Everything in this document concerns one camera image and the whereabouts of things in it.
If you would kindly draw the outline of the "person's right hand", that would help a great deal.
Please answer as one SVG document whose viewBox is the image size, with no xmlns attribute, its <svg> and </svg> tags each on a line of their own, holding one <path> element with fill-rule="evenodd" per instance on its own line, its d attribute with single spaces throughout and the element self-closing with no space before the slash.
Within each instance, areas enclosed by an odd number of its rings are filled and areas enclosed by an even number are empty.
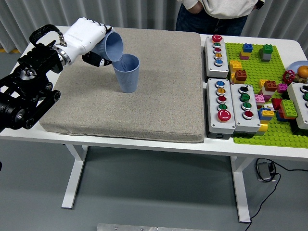
<svg viewBox="0 0 308 231">
<path fill-rule="evenodd" d="M 198 1 L 193 7 L 189 8 L 188 11 L 193 14 L 198 14 L 203 8 L 202 3 Z"/>
</svg>

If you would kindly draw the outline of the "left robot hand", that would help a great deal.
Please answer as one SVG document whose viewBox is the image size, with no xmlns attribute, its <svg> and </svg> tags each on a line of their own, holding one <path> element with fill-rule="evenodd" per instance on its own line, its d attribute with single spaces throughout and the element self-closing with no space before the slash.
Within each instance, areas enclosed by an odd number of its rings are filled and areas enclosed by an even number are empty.
<svg viewBox="0 0 308 231">
<path fill-rule="evenodd" d="M 66 63 L 71 65 L 78 56 L 90 52 L 113 27 L 85 17 L 79 18 L 65 33 L 62 46 Z"/>
</svg>

